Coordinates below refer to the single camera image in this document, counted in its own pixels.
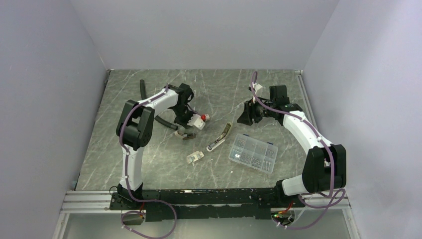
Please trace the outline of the brown stapler base part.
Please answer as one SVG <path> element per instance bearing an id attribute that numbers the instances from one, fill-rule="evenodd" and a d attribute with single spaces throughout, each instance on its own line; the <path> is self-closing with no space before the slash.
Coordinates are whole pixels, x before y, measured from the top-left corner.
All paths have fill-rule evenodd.
<path id="1" fill-rule="evenodd" d="M 195 133 L 175 131 L 174 135 L 182 140 L 190 140 L 197 137 Z"/>

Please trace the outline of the white staple box tray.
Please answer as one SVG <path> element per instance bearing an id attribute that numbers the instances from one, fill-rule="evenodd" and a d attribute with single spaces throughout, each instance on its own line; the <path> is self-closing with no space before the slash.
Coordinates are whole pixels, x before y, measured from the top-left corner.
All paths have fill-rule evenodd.
<path id="1" fill-rule="evenodd" d="M 202 159 L 204 157 L 204 153 L 202 151 L 196 151 L 194 153 L 191 153 L 186 157 L 186 161 L 188 164 L 194 165 L 195 162 Z"/>

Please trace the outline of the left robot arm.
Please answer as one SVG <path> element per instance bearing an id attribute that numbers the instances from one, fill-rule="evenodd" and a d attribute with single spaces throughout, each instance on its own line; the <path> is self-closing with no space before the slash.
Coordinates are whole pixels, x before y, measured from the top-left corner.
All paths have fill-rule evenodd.
<path id="1" fill-rule="evenodd" d="M 145 146 L 153 134 L 155 117 L 167 109 L 175 113 L 174 122 L 184 128 L 203 129 L 201 115 L 189 106 L 194 91 L 187 84 L 166 85 L 157 94 L 144 100 L 125 103 L 116 127 L 116 135 L 123 153 L 123 169 L 117 192 L 130 209 L 142 204 L 141 166 Z"/>

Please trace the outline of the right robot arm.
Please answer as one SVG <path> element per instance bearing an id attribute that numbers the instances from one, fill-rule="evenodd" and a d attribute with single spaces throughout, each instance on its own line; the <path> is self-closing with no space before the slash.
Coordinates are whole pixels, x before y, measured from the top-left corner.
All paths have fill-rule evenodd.
<path id="1" fill-rule="evenodd" d="M 333 144 L 307 120 L 298 104 L 290 102 L 285 85 L 271 86 L 270 98 L 252 98 L 244 102 L 237 122 L 253 125 L 263 118 L 273 118 L 287 129 L 307 154 L 300 175 L 280 180 L 276 184 L 274 201 L 287 206 L 294 195 L 333 191 L 346 185 L 346 150 Z"/>

